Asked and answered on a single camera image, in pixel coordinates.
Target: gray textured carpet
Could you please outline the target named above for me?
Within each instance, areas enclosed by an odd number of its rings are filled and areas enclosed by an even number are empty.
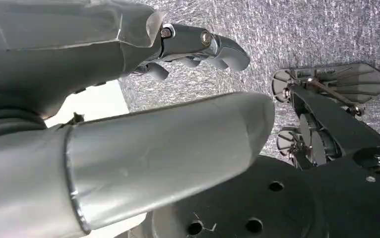
[[[131,111],[231,91],[270,94],[272,73],[285,67],[365,62],[380,70],[380,0],[147,0],[168,12],[165,22],[205,27],[235,39],[252,62],[243,72],[207,63],[189,69],[166,63],[170,77],[129,77],[120,84]],[[367,104],[364,121],[380,133],[380,96]],[[277,156],[276,134],[297,125],[288,105],[276,104],[275,128],[263,149]]]

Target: robotic finger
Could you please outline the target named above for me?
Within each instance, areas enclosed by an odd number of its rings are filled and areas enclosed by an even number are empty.
[[[242,71],[250,63],[247,53],[235,41],[212,34],[204,28],[164,24],[159,34],[162,39],[162,51],[152,63],[178,61],[193,68],[205,60],[218,69],[230,68],[233,71]],[[142,67],[151,68],[150,64],[139,66],[132,74],[141,75]],[[165,79],[168,76],[160,65],[152,67],[152,72],[156,79]]]

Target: gray cylindrical tube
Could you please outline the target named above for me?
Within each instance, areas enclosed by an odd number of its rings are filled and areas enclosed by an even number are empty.
[[[269,97],[236,93],[76,126],[67,159],[86,226],[110,225],[240,174],[273,121]]]
[[[66,128],[0,136],[0,238],[84,236],[66,184]]]

